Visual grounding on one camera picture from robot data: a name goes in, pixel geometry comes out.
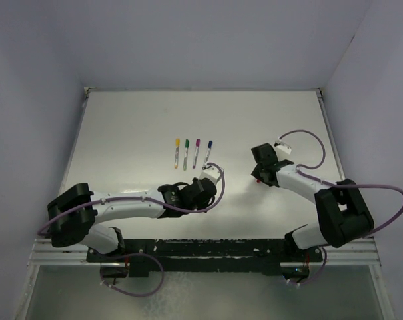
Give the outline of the green pen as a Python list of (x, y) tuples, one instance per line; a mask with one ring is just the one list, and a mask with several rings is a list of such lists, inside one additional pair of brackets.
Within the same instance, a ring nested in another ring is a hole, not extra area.
[(183, 170), (187, 170), (187, 163), (188, 163), (188, 155), (189, 155), (189, 147), (184, 148), (184, 158), (183, 158)]

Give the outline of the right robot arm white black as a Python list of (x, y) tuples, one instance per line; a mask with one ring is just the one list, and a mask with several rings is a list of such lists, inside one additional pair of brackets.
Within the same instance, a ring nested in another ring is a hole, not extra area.
[(317, 222), (284, 236), (284, 253), (290, 260), (301, 260), (312, 247), (339, 248), (373, 230), (372, 215), (352, 180), (327, 186), (304, 177), (292, 161), (280, 160), (269, 143), (253, 147), (251, 152), (256, 162), (253, 177), (269, 187), (292, 191), (316, 207)]

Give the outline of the blue pen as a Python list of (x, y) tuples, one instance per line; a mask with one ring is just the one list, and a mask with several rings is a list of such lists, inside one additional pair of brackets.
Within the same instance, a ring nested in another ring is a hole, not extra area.
[(207, 163), (208, 163), (208, 160), (209, 160), (209, 157), (210, 157), (211, 149), (209, 149), (208, 146), (207, 146), (206, 155), (204, 157), (204, 162), (203, 162), (203, 166), (202, 166), (203, 169), (206, 169), (206, 166), (207, 166)]

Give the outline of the purple pen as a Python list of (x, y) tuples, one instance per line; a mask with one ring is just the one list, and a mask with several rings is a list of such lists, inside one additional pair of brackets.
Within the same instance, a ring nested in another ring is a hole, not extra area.
[(199, 148), (198, 148), (198, 147), (195, 147), (194, 156), (193, 156), (193, 162), (192, 162), (192, 168), (193, 168), (193, 169), (195, 169), (196, 166), (197, 166), (197, 159), (198, 159), (198, 156), (199, 156)]

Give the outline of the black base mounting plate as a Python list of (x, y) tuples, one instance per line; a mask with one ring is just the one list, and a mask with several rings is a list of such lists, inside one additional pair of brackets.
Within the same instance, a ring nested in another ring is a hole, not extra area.
[(321, 263), (319, 247), (293, 251), (285, 239), (123, 239), (124, 249), (102, 255), (94, 249), (87, 261), (101, 264), (101, 274), (148, 277), (168, 273), (260, 273), (306, 278), (308, 263)]

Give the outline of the yellow pen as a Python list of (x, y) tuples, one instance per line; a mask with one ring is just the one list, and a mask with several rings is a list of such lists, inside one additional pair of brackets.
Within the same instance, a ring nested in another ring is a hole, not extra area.
[(179, 150), (180, 146), (176, 147), (175, 146), (175, 156), (174, 156), (174, 168), (178, 169), (179, 167)]

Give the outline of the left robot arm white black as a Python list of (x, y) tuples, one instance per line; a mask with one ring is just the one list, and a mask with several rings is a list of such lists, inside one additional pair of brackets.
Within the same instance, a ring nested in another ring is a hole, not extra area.
[(136, 193), (102, 194), (78, 183), (47, 206), (53, 247), (82, 244), (118, 261), (125, 254), (121, 231), (104, 222), (130, 218), (179, 218), (206, 211), (217, 194), (218, 179), (194, 178), (191, 184), (166, 184)]

